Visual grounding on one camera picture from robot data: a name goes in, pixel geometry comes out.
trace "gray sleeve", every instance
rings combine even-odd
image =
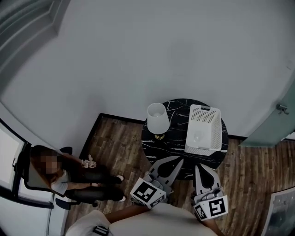
[[[67,231],[65,236],[99,236],[93,232],[96,226],[103,226],[108,228],[110,222],[105,215],[97,210],[92,211],[86,216],[78,219]]]
[[[55,182],[51,184],[51,189],[59,194],[65,194],[68,189],[68,183],[66,182]]]

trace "round table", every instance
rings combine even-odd
[[[193,167],[196,163],[205,164],[213,169],[224,160],[227,153],[229,138],[226,126],[222,122],[222,147],[220,151],[210,156],[196,155],[184,152],[186,134],[189,124],[190,105],[207,104],[193,99],[174,99],[163,103],[166,107],[170,120],[170,128],[165,132],[163,140],[156,140],[147,127],[147,121],[142,128],[142,148],[151,164],[155,161],[169,156],[183,156],[184,163],[177,179],[191,180],[193,179]]]

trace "black chair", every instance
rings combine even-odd
[[[73,148],[63,147],[62,149],[60,149],[60,151],[71,155],[73,153]],[[27,189],[53,193],[52,190],[44,183],[44,181],[39,176],[38,172],[34,169],[33,165],[31,164],[30,148],[26,148],[19,154],[15,170],[17,174],[19,174],[20,177],[24,179],[24,184]],[[55,202],[56,205],[65,210],[70,210],[71,206],[79,205],[81,203],[79,201],[67,202],[58,198],[55,199]],[[93,202],[92,206],[97,207],[98,205],[96,202]]]

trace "lamp base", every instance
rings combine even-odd
[[[158,140],[162,140],[165,137],[165,134],[155,135],[155,138]]]

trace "white basket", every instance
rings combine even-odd
[[[186,153],[210,156],[221,149],[221,113],[208,106],[191,105]]]

